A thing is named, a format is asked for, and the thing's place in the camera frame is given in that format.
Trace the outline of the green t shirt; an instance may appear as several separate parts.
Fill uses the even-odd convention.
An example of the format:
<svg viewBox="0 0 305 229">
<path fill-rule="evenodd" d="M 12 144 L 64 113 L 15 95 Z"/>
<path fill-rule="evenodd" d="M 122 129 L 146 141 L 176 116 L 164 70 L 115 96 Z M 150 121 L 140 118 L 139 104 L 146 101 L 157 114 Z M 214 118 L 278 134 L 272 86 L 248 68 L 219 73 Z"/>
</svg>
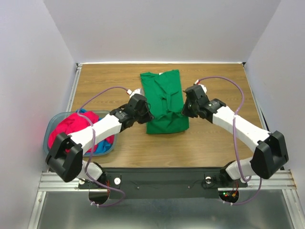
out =
<svg viewBox="0 0 305 229">
<path fill-rule="evenodd" d="M 145 97 L 154 119 L 147 123 L 150 135 L 174 134 L 189 128 L 189 118 L 182 115 L 184 106 L 179 70 L 140 74 Z"/>
</svg>

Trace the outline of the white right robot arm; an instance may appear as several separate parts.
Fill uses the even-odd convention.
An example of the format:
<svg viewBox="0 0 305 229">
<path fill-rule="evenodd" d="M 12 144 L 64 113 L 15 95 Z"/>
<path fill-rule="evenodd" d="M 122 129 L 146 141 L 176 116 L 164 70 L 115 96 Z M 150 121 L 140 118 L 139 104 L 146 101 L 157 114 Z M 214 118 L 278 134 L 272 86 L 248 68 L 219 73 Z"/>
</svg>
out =
<svg viewBox="0 0 305 229">
<path fill-rule="evenodd" d="M 185 89 L 186 100 L 182 114 L 190 118 L 206 119 L 241 140 L 253 153 L 252 157 L 225 165 L 220 172 L 222 185 L 230 186 L 236 180 L 259 176 L 269 179 L 289 160 L 285 137 L 279 131 L 273 133 L 261 129 L 235 114 L 219 99 L 209 100 L 206 87 L 195 84 Z"/>
</svg>

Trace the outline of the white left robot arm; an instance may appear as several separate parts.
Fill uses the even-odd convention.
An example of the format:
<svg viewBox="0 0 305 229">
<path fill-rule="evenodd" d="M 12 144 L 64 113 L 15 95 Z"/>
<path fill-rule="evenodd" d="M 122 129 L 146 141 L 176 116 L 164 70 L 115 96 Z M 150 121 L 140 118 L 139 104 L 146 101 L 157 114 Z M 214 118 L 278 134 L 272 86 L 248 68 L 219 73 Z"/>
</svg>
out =
<svg viewBox="0 0 305 229">
<path fill-rule="evenodd" d="M 76 178 L 89 180 L 101 188 L 106 183 L 102 168 L 83 155 L 96 143 L 132 127 L 135 122 L 145 124 L 153 120 L 147 98 L 141 94 L 130 96 L 127 104 L 110 111 L 100 121 L 74 133 L 58 134 L 46 157 L 46 164 L 64 181 Z"/>
</svg>

